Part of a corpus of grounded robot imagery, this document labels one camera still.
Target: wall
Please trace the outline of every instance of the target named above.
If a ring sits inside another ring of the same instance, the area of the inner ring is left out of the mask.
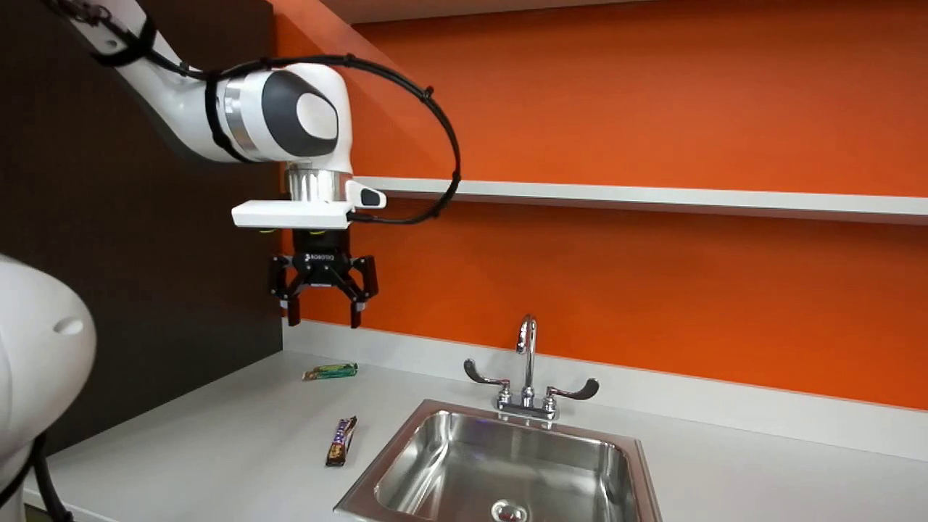
[[[269,12],[149,0],[193,64],[274,45]],[[43,3],[0,3],[0,252],[66,280],[98,326],[88,389],[56,423],[75,444],[283,348],[265,293],[269,236],[233,229],[240,184],[277,167],[187,161],[135,91]]]
[[[288,48],[294,25],[278,20]],[[359,25],[459,123],[474,180],[928,193],[928,4],[632,3]],[[426,115],[358,91],[358,171],[446,171]],[[455,204],[362,229],[368,326],[928,405],[928,229]],[[346,322],[341,294],[307,294]]]

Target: small object on counter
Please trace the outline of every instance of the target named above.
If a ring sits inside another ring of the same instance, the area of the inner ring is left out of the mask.
[[[326,465],[343,465],[346,463],[348,447],[352,447],[352,436],[354,436],[354,426],[358,426],[358,416],[343,416],[341,419],[336,435],[330,436],[330,447],[326,451]]]
[[[341,376],[354,376],[354,374],[358,374],[358,363],[316,364],[316,368],[306,371],[303,380],[341,380]]]

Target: white shelf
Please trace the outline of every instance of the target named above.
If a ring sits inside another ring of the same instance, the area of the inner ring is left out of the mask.
[[[416,177],[358,177],[358,180],[383,187],[390,197],[435,197],[446,187],[446,180],[416,180]],[[732,187],[464,180],[459,184],[459,199],[928,223],[928,197],[831,193],[831,191],[732,191]]]

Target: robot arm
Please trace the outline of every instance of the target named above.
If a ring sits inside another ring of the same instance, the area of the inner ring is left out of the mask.
[[[298,322],[306,286],[341,286],[352,325],[377,293],[374,257],[352,257],[352,210],[383,207],[385,193],[352,180],[352,106],[341,73],[326,64],[204,73],[181,59],[135,0],[46,0],[171,129],[210,161],[285,161],[290,199],[233,207],[243,229],[294,229],[294,254],[269,260],[269,289]]]

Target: sink basin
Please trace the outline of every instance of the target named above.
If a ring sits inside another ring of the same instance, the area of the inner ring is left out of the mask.
[[[336,509],[417,522],[655,522],[639,439],[423,399]]]

